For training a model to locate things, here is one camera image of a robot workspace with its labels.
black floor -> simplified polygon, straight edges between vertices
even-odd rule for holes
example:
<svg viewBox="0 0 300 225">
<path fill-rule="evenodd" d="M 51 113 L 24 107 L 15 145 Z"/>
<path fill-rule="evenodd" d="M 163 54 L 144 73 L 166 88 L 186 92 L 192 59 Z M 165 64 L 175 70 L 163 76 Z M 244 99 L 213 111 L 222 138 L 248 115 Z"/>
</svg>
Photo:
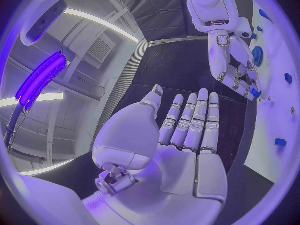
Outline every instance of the black floor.
<svg viewBox="0 0 300 225">
<path fill-rule="evenodd" d="M 243 136 L 248 101 L 212 77 L 207 40 L 180 41 L 148 48 L 132 85 L 114 113 L 140 102 L 155 84 L 163 88 L 162 103 L 156 119 L 159 127 L 177 94 L 183 95 L 184 105 L 189 95 L 198 93 L 201 88 L 206 88 L 209 93 L 219 94 L 220 131 L 217 153 L 228 173 Z"/>
</svg>

air vent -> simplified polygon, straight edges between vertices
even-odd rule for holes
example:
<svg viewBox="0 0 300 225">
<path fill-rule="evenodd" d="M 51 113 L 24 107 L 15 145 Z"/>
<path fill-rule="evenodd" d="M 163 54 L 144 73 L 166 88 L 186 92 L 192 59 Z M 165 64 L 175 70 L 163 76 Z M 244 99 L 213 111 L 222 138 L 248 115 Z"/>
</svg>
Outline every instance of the air vent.
<svg viewBox="0 0 300 225">
<path fill-rule="evenodd" d="M 116 46 L 105 34 L 102 34 L 88 50 L 88 54 L 103 64 L 107 56 Z"/>
</svg>

purple light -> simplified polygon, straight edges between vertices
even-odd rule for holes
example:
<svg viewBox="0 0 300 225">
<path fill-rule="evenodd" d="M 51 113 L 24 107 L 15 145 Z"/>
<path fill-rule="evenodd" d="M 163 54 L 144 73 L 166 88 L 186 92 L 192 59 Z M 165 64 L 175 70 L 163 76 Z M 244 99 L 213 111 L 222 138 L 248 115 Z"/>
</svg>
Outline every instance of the purple light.
<svg viewBox="0 0 300 225">
<path fill-rule="evenodd" d="M 30 110 L 38 97 L 41 95 L 41 93 L 44 91 L 44 89 L 51 83 L 51 81 L 60 74 L 65 68 L 67 67 L 67 59 L 60 64 L 60 66 L 45 80 L 42 85 L 35 91 L 35 93 L 31 96 L 29 102 L 26 105 L 26 110 Z"/>
<path fill-rule="evenodd" d="M 25 90 L 29 87 L 29 85 L 33 82 L 33 80 L 47 67 L 49 64 L 51 64 L 53 61 L 55 61 L 57 58 L 62 56 L 62 51 L 59 51 L 55 53 L 52 57 L 48 58 L 45 62 L 43 62 L 30 76 L 27 78 L 27 80 L 23 83 L 19 91 L 17 92 L 15 98 L 17 100 L 20 99 L 20 97 L 23 95 Z"/>
<path fill-rule="evenodd" d="M 52 63 L 48 64 L 38 76 L 30 83 L 28 88 L 24 91 L 20 104 L 25 106 L 28 100 L 32 97 L 32 95 L 39 89 L 39 87 L 48 79 L 48 77 L 56 71 L 63 63 L 67 63 L 67 59 L 65 56 L 60 56 Z"/>
</svg>

robotic hand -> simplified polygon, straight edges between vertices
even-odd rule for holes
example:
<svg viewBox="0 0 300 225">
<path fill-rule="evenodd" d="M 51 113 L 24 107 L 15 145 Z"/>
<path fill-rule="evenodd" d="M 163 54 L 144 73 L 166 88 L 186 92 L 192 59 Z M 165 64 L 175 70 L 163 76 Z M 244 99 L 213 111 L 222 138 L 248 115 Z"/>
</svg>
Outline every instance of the robotic hand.
<svg viewBox="0 0 300 225">
<path fill-rule="evenodd" d="M 99 224 L 111 224 L 103 214 L 122 219 L 118 224 L 213 224 L 222 211 L 227 175 L 215 154 L 218 94 L 192 93 L 179 122 L 178 94 L 159 130 L 162 95 L 156 85 L 111 117 L 95 141 L 93 161 L 104 172 L 95 181 L 99 191 L 83 202 Z"/>
<path fill-rule="evenodd" d="M 239 17 L 235 0 L 187 0 L 195 28 L 208 33 L 209 65 L 212 76 L 249 100 L 259 98 L 262 88 L 254 58 L 241 38 L 251 38 L 247 18 Z M 240 62 L 238 69 L 229 65 L 230 54 Z M 248 74 L 251 84 L 240 80 Z"/>
</svg>

blue component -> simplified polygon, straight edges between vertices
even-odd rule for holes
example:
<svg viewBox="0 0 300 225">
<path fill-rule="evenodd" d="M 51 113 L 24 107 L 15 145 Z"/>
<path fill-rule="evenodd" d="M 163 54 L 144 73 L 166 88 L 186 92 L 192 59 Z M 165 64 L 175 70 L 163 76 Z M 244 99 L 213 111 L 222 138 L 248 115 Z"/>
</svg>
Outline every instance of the blue component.
<svg viewBox="0 0 300 225">
<path fill-rule="evenodd" d="M 284 75 L 284 78 L 289 84 L 291 84 L 293 82 L 293 77 L 291 75 L 289 75 L 288 73 L 286 73 Z"/>
<path fill-rule="evenodd" d="M 256 91 L 254 88 L 252 89 L 251 93 L 253 94 L 253 96 L 254 96 L 256 99 L 259 99 L 260 96 L 262 95 L 262 92 L 261 92 L 261 91 Z"/>
<path fill-rule="evenodd" d="M 275 145 L 279 146 L 279 147 L 285 147 L 287 145 L 287 141 L 281 138 L 276 138 L 275 140 Z"/>
<path fill-rule="evenodd" d="M 252 33 L 251 39 L 257 39 L 257 35 L 255 33 Z"/>
<path fill-rule="evenodd" d="M 263 49 L 260 46 L 256 46 L 253 49 L 252 54 L 253 54 L 255 66 L 259 67 L 260 65 L 262 65 L 264 59 Z"/>
<path fill-rule="evenodd" d="M 268 19 L 269 21 L 272 22 L 272 20 L 268 17 L 268 15 L 261 9 L 259 9 L 259 14 L 264 17 L 265 19 Z"/>
</svg>

